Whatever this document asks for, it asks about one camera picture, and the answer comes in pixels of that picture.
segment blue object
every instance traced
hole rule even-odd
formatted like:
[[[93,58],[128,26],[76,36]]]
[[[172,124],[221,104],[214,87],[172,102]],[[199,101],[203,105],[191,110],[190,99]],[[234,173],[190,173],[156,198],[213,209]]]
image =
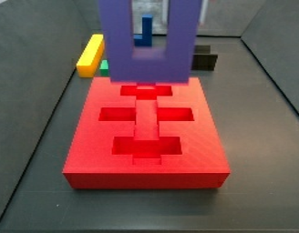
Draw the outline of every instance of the blue object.
[[[134,35],[135,46],[152,46],[154,16],[143,15],[143,34]]]

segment purple block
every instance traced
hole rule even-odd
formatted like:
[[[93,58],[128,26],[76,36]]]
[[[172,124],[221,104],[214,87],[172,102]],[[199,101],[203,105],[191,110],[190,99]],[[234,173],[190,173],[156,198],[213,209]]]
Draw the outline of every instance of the purple block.
[[[170,1],[166,48],[135,47],[130,0],[97,0],[112,81],[187,83],[202,0]]]

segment red base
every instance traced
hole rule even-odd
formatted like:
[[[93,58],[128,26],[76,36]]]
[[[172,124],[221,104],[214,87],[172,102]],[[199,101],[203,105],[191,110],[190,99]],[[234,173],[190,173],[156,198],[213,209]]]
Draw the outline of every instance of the red base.
[[[230,168],[198,78],[95,78],[63,174],[73,188],[221,187]]]

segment toy block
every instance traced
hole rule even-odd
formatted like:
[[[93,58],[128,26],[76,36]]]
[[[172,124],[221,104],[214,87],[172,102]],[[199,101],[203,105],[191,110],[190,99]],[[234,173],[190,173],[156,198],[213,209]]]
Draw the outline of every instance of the toy block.
[[[166,48],[134,46],[131,0],[97,2],[112,81],[187,83],[202,0],[170,1]]]
[[[230,167],[198,78],[95,77],[63,174],[72,188],[217,188]]]
[[[218,55],[211,54],[211,46],[195,46],[192,70],[208,70],[215,68]]]
[[[143,15],[143,34],[134,35],[135,46],[152,46],[154,16]]]
[[[104,51],[103,35],[92,35],[83,55],[76,63],[76,70],[80,77],[93,77]]]
[[[108,62],[107,62],[107,60],[101,61],[100,74],[101,74],[101,76],[110,76],[110,69],[108,69]]]

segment cutout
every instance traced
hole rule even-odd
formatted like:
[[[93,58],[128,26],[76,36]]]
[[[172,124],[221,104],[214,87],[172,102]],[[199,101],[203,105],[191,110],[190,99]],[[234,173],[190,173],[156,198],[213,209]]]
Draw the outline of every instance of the cutout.
[[[179,137],[160,137],[158,141],[136,141],[134,137],[115,137],[114,155],[134,155],[135,158],[162,158],[162,155],[182,155]]]
[[[158,96],[172,96],[171,86],[122,86],[122,96],[136,96],[138,100],[156,100]]]
[[[160,107],[156,110],[156,121],[194,121],[190,107]]]
[[[135,121],[136,112],[134,107],[103,107],[100,121]]]

